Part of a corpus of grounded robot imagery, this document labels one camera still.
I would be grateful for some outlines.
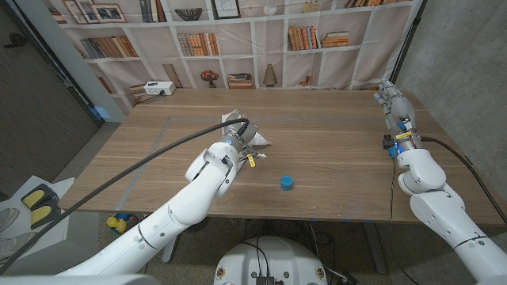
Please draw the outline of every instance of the blue bottle cap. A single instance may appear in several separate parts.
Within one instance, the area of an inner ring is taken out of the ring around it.
[[[280,188],[284,191],[289,191],[292,189],[292,178],[290,176],[284,176],[280,180]]]

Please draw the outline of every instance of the picture frame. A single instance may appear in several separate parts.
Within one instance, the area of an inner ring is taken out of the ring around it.
[[[63,0],[63,5],[65,8],[67,8],[69,15],[72,16],[77,24],[88,24],[85,15],[83,15],[81,9],[79,9],[78,3],[76,3],[74,0]]]
[[[215,20],[239,18],[238,0],[211,0]]]
[[[75,0],[75,2],[78,4],[78,7],[81,10],[82,14],[85,16],[88,24],[99,23],[97,15],[95,15],[91,7],[93,5],[93,0]]]
[[[126,23],[118,4],[92,4],[91,8],[99,23]]]

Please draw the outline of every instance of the white box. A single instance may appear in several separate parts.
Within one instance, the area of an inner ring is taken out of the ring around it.
[[[144,86],[147,95],[159,95],[164,91],[164,95],[173,95],[176,86],[174,82],[148,82]]]

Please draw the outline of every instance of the blue connector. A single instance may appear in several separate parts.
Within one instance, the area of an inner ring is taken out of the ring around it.
[[[398,127],[401,128],[403,131],[406,131],[406,127],[403,122],[398,122]]]
[[[389,156],[391,158],[395,158],[396,157],[396,154],[397,154],[397,151],[394,147],[390,148],[387,150],[387,153],[389,154]]]

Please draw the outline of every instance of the wooden table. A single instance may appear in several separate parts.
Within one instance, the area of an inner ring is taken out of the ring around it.
[[[259,126],[271,146],[255,168],[243,166],[227,194],[213,203],[210,216],[389,221],[393,162],[382,148],[384,115],[371,91],[178,89],[173,96],[141,104],[123,122],[60,201],[62,208],[81,199],[121,170],[173,141],[220,122],[235,108]],[[457,149],[422,104],[416,108],[420,135]],[[187,185],[193,159],[221,132],[178,146],[129,174],[86,203],[84,211],[150,213]],[[451,153],[427,142],[448,183],[463,197],[478,224],[502,224],[473,176]],[[291,191],[280,179],[294,179]],[[493,193],[503,209],[505,203]],[[409,196],[395,182],[395,222],[416,222]]]

